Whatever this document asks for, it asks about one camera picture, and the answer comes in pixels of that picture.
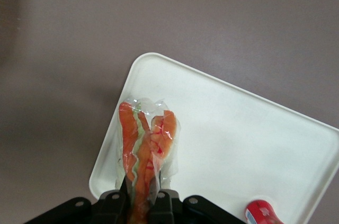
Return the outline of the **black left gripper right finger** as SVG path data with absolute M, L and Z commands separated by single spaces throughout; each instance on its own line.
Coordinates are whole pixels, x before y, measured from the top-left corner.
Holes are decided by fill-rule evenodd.
M 171 189 L 162 189 L 159 179 L 152 178 L 150 188 L 157 189 L 148 213 L 149 223 L 240 223 L 240 219 L 200 195 L 180 200 Z

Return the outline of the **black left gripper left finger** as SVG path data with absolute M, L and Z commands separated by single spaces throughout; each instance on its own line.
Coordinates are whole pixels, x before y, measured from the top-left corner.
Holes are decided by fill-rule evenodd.
M 84 197 L 72 198 L 27 223 L 126 223 L 129 205 L 124 179 L 118 190 L 103 193 L 94 204 Z

